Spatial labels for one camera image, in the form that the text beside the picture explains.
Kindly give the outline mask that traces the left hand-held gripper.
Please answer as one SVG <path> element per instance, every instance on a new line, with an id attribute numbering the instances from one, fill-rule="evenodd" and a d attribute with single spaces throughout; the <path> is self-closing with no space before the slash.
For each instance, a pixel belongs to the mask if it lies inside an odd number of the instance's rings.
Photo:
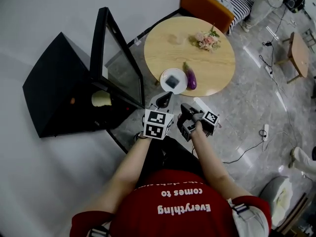
<path id="1" fill-rule="evenodd" d="M 173 124 L 173 108 L 173 92 L 163 92 L 154 96 L 145 109 L 145 114 L 142 118 L 143 135 L 163 140 Z"/>

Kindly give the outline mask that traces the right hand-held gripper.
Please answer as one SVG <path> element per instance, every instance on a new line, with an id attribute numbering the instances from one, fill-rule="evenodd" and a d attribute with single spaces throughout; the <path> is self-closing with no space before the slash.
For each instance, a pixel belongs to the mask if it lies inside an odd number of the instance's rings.
<path id="1" fill-rule="evenodd" d="M 191 116 L 191 120 L 200 120 L 202 124 L 202 128 L 206 131 L 206 134 L 213 135 L 217 125 L 218 125 L 218 117 L 213 113 L 207 111 L 198 111 L 195 108 L 191 108 L 191 105 L 187 103 L 181 104 L 181 113 L 183 116 Z"/>

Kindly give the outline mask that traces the person's right hand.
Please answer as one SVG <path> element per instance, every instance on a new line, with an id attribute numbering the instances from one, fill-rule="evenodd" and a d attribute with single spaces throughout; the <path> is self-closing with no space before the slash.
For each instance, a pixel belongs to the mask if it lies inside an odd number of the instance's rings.
<path id="1" fill-rule="evenodd" d="M 202 114 L 195 114 L 191 117 L 184 114 L 178 116 L 177 127 L 187 142 L 190 141 L 192 136 L 196 135 L 197 132 L 203 131 L 201 120 Z"/>

